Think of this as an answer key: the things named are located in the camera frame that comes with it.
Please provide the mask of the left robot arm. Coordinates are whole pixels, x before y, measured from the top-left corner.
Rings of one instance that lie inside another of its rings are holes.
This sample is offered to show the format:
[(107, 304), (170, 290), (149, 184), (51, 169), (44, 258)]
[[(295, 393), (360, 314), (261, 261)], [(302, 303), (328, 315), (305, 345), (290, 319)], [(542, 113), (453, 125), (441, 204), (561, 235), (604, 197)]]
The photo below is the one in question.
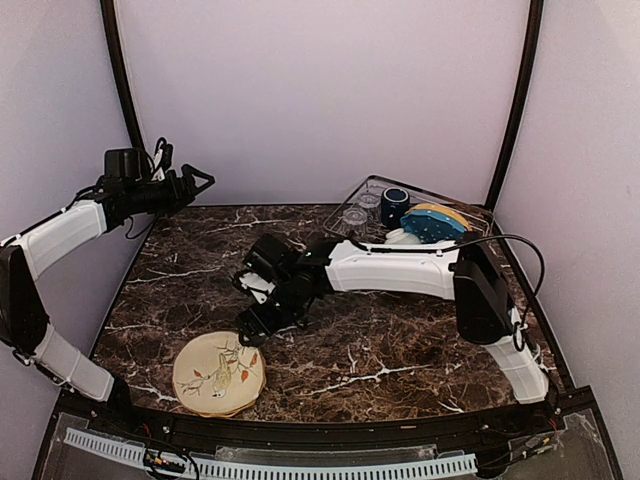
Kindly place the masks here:
[(133, 219), (151, 224), (175, 214), (215, 183), (188, 164), (156, 169), (128, 150), (67, 204), (1, 242), (2, 345), (55, 386), (103, 403), (103, 421), (120, 436), (140, 429), (140, 412), (125, 380), (88, 357), (127, 270), (127, 242), (109, 235)]

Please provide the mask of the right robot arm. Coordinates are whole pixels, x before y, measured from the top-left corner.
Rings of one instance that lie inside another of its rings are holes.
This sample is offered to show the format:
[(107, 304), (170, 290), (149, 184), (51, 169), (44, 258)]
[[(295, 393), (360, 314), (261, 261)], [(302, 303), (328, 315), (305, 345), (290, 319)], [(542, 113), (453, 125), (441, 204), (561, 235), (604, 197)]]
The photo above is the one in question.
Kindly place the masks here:
[(322, 238), (299, 251), (265, 234), (245, 256), (245, 270), (234, 277), (236, 288), (255, 300), (236, 317), (239, 341), (257, 347), (288, 326), (305, 327), (312, 303), (335, 292), (451, 300), (460, 336), (492, 356), (520, 403), (511, 410), (511, 426), (530, 434), (549, 416), (550, 379), (487, 242), (472, 233), (430, 245)]

